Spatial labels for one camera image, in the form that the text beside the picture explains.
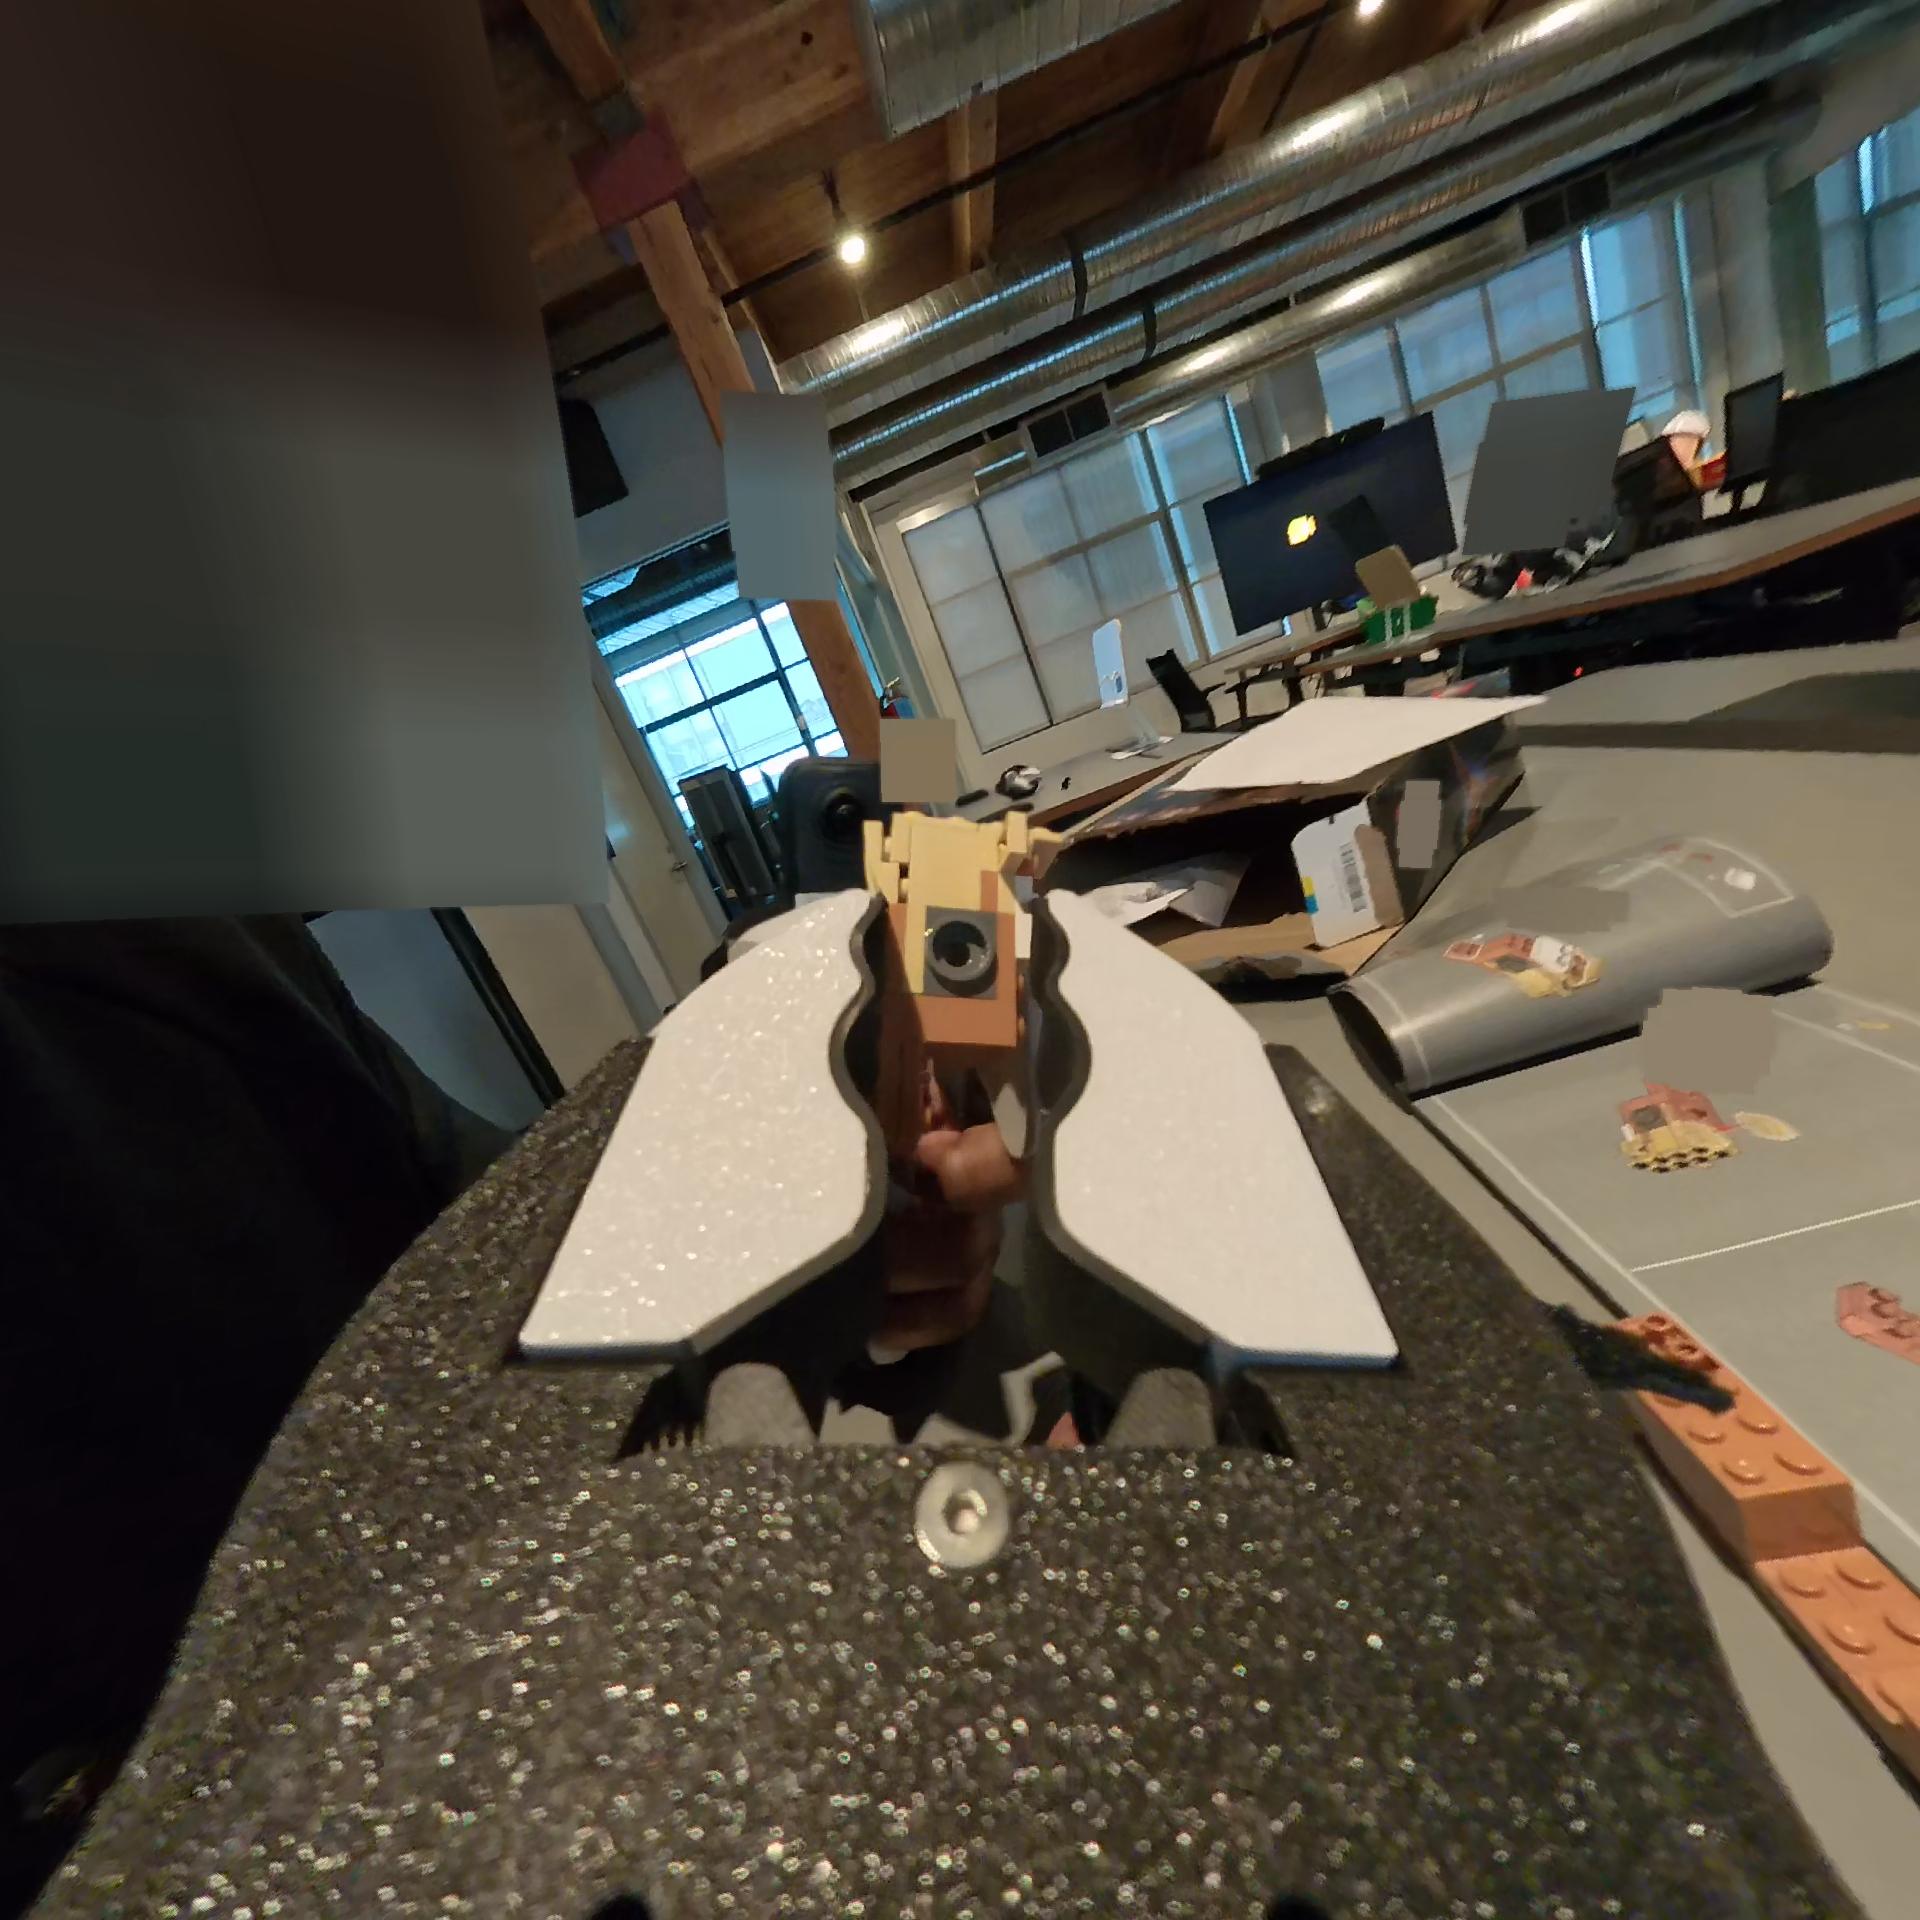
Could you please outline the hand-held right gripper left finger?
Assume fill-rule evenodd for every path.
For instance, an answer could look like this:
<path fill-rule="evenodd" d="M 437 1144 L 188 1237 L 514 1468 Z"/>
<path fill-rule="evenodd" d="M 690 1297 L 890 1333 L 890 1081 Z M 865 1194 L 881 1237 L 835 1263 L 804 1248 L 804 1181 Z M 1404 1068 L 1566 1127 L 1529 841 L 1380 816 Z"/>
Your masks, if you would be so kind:
<path fill-rule="evenodd" d="M 847 1062 L 878 922 L 869 893 L 797 907 L 660 1020 L 523 1356 L 708 1356 L 878 1233 L 884 1144 Z"/>

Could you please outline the tan and brown toy brick model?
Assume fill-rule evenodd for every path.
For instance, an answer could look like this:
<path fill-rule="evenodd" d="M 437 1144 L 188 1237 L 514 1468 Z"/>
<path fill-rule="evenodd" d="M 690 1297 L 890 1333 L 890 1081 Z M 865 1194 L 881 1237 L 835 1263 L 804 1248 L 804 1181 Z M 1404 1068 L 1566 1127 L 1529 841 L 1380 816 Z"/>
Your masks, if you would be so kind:
<path fill-rule="evenodd" d="M 1019 895 L 1060 834 L 1027 816 L 997 826 L 898 809 L 859 826 L 859 865 L 884 912 L 881 1038 L 900 1068 L 1022 1081 L 1022 984 L 1037 922 Z"/>

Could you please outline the person's left hand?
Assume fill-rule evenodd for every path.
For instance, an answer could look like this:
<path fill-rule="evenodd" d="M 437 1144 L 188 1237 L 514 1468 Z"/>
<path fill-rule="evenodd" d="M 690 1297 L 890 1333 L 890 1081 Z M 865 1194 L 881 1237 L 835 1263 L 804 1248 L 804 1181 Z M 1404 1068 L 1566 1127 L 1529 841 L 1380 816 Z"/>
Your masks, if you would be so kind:
<path fill-rule="evenodd" d="M 997 1127 L 964 1127 L 939 1083 L 923 1103 L 916 1148 L 890 1170 L 905 1199 L 881 1225 L 878 1356 L 946 1348 L 982 1319 L 1006 1213 L 1022 1199 L 1022 1160 Z"/>

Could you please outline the white crumpled paper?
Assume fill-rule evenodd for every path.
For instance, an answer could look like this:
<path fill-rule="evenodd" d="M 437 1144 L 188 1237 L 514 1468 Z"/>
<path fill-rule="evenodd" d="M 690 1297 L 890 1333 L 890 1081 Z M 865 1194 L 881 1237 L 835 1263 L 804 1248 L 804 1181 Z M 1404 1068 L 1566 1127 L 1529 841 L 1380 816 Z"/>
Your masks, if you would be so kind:
<path fill-rule="evenodd" d="M 1122 925 L 1136 925 L 1152 918 L 1222 925 L 1247 868 L 1248 868 L 1248 857 L 1171 859 L 1171 865 L 1096 888 L 1092 907 Z"/>

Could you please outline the grey office table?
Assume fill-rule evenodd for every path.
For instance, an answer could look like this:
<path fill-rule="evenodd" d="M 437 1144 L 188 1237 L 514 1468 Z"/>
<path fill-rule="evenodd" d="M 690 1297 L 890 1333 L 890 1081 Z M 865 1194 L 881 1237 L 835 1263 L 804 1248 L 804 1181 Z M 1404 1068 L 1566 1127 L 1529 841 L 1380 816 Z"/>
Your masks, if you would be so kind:
<path fill-rule="evenodd" d="M 1072 762 L 1045 766 L 1042 786 L 1027 800 L 982 791 L 971 803 L 958 803 L 951 816 L 964 816 L 971 826 L 989 826 L 1010 809 L 1027 809 L 1037 826 L 1064 831 L 1064 826 L 1119 803 L 1122 791 L 1133 791 L 1152 780 L 1169 780 L 1171 766 L 1184 766 L 1194 759 L 1210 759 L 1228 744 L 1233 744 L 1233 732 L 1179 732 L 1152 750 L 1148 747 L 1133 747 L 1133 750 L 1096 747 L 1096 750 L 1079 750 Z"/>

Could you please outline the black framed glass partition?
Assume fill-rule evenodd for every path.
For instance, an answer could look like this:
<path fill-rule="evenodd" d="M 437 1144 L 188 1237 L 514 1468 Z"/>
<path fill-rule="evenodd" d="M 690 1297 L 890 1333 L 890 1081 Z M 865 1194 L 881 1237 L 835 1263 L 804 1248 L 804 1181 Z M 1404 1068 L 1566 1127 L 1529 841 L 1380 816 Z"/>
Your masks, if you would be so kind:
<path fill-rule="evenodd" d="M 514 1133 L 566 1097 L 461 912 L 330 912 L 309 933 L 355 1005 L 464 1109 Z"/>

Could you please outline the open cardboard box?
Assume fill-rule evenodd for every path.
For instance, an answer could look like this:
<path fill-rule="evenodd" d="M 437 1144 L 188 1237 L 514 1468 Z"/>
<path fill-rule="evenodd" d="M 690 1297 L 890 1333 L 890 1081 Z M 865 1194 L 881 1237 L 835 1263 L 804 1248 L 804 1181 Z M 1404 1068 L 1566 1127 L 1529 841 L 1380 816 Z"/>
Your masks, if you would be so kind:
<path fill-rule="evenodd" d="M 1228 993 L 1353 977 L 1448 877 L 1523 780 L 1540 696 L 1477 680 L 1421 701 L 1300 701 L 1072 831 L 1050 895 L 1171 859 L 1248 857 L 1222 925 L 1122 933 Z"/>

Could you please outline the grey instruction booklet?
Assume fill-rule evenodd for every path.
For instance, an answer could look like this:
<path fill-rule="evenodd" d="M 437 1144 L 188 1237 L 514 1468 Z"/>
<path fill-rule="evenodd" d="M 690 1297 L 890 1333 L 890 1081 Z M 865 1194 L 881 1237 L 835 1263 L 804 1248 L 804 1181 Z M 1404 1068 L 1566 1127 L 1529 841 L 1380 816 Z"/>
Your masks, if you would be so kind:
<path fill-rule="evenodd" d="M 1823 984 L 1761 857 L 1654 834 L 1424 918 L 1339 988 L 1353 1044 L 1562 1260 L 1706 1337 L 1914 1309 L 1914 1006 Z"/>

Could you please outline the brown toy brick hull piece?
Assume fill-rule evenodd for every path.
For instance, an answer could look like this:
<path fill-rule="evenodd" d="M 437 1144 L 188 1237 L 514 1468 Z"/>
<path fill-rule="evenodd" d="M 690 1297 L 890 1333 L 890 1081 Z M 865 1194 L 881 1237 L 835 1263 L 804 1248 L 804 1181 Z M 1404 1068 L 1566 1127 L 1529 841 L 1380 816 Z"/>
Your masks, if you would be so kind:
<path fill-rule="evenodd" d="M 1861 1532 L 1855 1482 L 1676 1318 L 1630 1318 L 1630 1408 L 1691 1514 L 1833 1697 L 1920 1775 L 1920 1595 Z"/>

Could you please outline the large dark monitor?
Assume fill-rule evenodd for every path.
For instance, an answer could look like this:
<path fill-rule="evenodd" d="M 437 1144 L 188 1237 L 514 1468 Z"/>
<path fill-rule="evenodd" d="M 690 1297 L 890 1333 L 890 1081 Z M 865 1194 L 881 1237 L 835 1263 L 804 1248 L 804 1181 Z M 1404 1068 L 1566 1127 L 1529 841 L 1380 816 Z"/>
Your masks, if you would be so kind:
<path fill-rule="evenodd" d="M 1395 542 L 1406 563 L 1462 550 L 1433 415 L 1316 439 L 1260 480 L 1205 503 L 1233 633 L 1360 595 L 1360 550 L 1344 535 L 1353 503 L 1360 503 L 1380 550 Z"/>

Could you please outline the long office table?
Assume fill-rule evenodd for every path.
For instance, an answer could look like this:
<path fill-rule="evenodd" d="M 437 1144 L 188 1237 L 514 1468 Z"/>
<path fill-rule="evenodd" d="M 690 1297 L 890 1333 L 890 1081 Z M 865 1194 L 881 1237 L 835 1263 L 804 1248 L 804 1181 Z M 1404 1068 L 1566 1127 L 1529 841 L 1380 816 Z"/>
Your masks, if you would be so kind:
<path fill-rule="evenodd" d="M 1442 595 L 1428 630 L 1365 642 L 1344 624 L 1319 642 L 1264 643 L 1228 673 L 1205 732 L 1169 732 L 1148 759 L 1194 759 L 1248 722 L 1248 691 L 1313 684 L 1398 691 L 1424 677 L 1493 677 L 1509 691 L 1549 691 L 1576 673 L 1621 661 L 1694 661 L 1800 643 L 1888 642 L 1914 614 L 1920 480 L 1868 486 L 1811 508 L 1715 516 L 1694 535 L 1645 550 L 1576 585 L 1481 604 Z"/>

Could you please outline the black high-back office chair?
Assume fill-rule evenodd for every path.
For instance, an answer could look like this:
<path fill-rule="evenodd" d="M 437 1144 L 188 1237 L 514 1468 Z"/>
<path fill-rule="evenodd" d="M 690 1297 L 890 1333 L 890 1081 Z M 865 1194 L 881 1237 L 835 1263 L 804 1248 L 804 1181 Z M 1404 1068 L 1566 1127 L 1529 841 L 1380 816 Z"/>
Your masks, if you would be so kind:
<path fill-rule="evenodd" d="M 1920 399 L 1899 367 L 1864 373 L 1775 409 L 1761 510 L 1823 508 L 1920 470 Z"/>
<path fill-rule="evenodd" d="M 1771 475 L 1771 446 L 1785 405 L 1785 378 L 1769 373 L 1724 393 L 1720 405 L 1720 492 L 1748 492 Z"/>

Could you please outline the black wall speaker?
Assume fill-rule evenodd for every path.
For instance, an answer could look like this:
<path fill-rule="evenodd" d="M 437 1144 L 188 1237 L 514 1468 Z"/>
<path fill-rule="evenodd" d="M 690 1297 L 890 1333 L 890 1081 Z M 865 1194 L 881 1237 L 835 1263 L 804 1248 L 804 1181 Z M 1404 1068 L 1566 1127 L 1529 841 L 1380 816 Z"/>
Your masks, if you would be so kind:
<path fill-rule="evenodd" d="M 592 516 L 631 499 L 631 480 L 613 460 L 613 446 L 606 436 L 606 421 L 587 399 L 557 393 L 557 424 L 566 424 L 566 464 L 570 464 L 570 503 L 573 516 Z"/>

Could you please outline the long silver duct pipe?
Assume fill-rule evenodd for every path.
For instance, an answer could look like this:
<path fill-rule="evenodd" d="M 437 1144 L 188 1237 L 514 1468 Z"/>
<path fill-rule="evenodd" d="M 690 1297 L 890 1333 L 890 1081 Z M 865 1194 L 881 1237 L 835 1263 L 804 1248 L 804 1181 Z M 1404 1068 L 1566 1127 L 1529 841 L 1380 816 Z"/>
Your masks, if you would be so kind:
<path fill-rule="evenodd" d="M 997 421 L 1022 421 L 1101 385 L 1122 393 L 1122 421 L 1136 421 L 1148 399 L 1186 399 L 1217 373 L 1260 373 L 1346 330 L 1395 317 L 1404 302 L 1492 276 L 1523 249 L 1525 225 L 1523 208 L 1507 205 L 1492 220 L 1477 220 L 1398 261 L 1380 261 L 1339 287 L 1316 287 L 1300 302 L 1272 302 L 1260 310 L 1233 302 L 1215 330 L 1156 330 L 1156 347 L 1148 347 L 1148 324 L 1169 324 L 1171 302 L 1136 302 L 1113 324 L 1060 330 L 1053 338 L 1006 352 L 997 364 L 839 424 L 830 436 L 835 480 L 859 486 L 898 464 L 942 457 Z"/>
<path fill-rule="evenodd" d="M 779 387 L 819 393 L 835 415 L 865 415 L 1525 110 L 1639 67 L 1670 67 L 1691 43 L 1720 52 L 1735 22 L 1769 8 L 1761 0 L 1562 0 L 1525 8 L 1507 32 L 1462 43 L 1210 158 L 1045 249 L 958 276 L 793 352 L 779 364 Z"/>

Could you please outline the large silver ventilation duct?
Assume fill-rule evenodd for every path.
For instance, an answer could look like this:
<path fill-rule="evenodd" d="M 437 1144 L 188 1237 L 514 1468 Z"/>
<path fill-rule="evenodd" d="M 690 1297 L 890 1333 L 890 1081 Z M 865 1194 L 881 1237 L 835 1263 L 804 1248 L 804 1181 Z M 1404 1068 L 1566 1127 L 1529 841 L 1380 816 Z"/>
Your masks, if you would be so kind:
<path fill-rule="evenodd" d="M 1313 15 L 1316 4 L 855 0 L 851 32 L 890 143 L 942 135 L 946 158 L 982 158 L 1006 110 L 1042 106 L 1045 135 L 1064 135 L 1096 106 L 1215 85 Z"/>

